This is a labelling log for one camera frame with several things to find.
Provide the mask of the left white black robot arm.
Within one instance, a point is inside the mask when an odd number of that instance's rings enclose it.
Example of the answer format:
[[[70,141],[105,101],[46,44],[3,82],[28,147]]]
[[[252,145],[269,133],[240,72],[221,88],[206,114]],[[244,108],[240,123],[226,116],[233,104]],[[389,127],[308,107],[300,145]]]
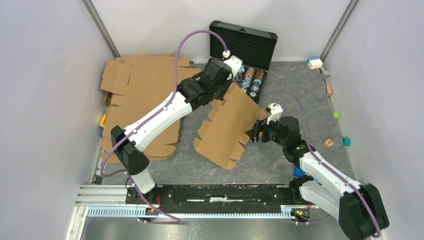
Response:
[[[176,121],[213,100],[222,100],[242,64],[235,56],[226,60],[211,58],[203,71],[183,79],[176,91],[147,115],[125,128],[118,125],[112,128],[112,150],[138,188],[137,196],[145,204],[151,204],[157,198],[156,183],[148,170],[150,160],[144,154],[145,149]]]

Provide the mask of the brown cardboard box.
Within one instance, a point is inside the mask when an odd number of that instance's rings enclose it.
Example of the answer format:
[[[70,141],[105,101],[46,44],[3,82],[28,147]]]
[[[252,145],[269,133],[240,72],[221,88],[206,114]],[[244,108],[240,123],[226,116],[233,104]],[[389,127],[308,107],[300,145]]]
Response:
[[[197,130],[195,150],[223,169],[236,166],[250,140],[246,134],[267,112],[236,84],[231,84],[223,100],[213,100],[208,119]]]

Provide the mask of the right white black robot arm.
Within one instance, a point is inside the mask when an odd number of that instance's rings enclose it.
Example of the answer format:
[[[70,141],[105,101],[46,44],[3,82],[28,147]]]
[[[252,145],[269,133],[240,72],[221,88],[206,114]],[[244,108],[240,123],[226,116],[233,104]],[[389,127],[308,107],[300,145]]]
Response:
[[[290,182],[289,199],[295,204],[310,202],[336,219],[350,240],[379,238],[390,225],[376,186],[362,184],[325,160],[300,131],[297,118],[258,120],[246,134],[254,142],[274,142],[284,157],[306,175]]]

